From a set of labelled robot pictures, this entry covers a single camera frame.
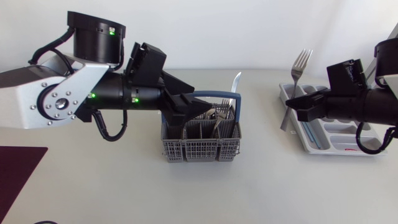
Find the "gray plastic cutlery basket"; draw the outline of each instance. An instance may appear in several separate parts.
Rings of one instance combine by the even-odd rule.
[[[216,124],[220,104],[213,103],[215,116],[201,114],[186,122],[183,126],[169,126],[162,116],[161,136],[163,141],[163,155],[168,162],[220,162],[233,161],[239,154],[241,129],[239,117],[241,110],[241,95],[227,91],[195,91],[195,97],[232,98],[236,100],[235,108],[229,109],[228,117],[217,127]]]

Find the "silver fork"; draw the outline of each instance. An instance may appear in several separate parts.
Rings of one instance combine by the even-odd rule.
[[[307,62],[311,57],[311,54],[312,54],[312,50],[303,49],[303,51],[301,51],[301,54],[297,57],[296,61],[293,64],[292,78],[294,81],[294,88],[293,88],[292,97],[290,97],[290,99],[294,99],[294,97],[296,95],[297,82],[299,81],[301,75],[303,74],[304,69],[307,66]],[[286,131],[287,123],[289,122],[289,117],[290,117],[291,112],[292,112],[292,109],[288,107],[286,109],[284,120],[282,121],[282,124],[280,126],[280,128],[283,131]]]
[[[226,115],[228,114],[228,109],[229,109],[228,105],[229,105],[229,101],[223,99],[223,101],[221,102],[220,111],[218,112],[218,115],[217,115],[216,124],[214,125],[213,132],[211,132],[211,138],[214,137],[214,134],[215,134],[215,132],[216,132],[216,129],[217,129],[218,125],[219,125],[223,120],[225,120]]]

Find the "table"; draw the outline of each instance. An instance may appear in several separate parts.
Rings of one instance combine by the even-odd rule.
[[[196,90],[223,91],[239,71],[168,70]],[[292,82],[290,72],[242,72],[243,138],[233,162],[167,163],[157,111],[129,111],[117,142],[81,121],[1,128],[3,146],[49,148],[3,223],[398,223],[398,140],[382,157],[309,155],[291,124],[279,129],[278,84]],[[300,83],[328,81],[305,75]],[[103,114],[116,133],[122,112]]]

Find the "black motor housing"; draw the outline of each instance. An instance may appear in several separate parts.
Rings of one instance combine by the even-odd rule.
[[[75,29],[75,57],[100,63],[120,63],[126,26],[71,11],[68,11],[68,26]]]

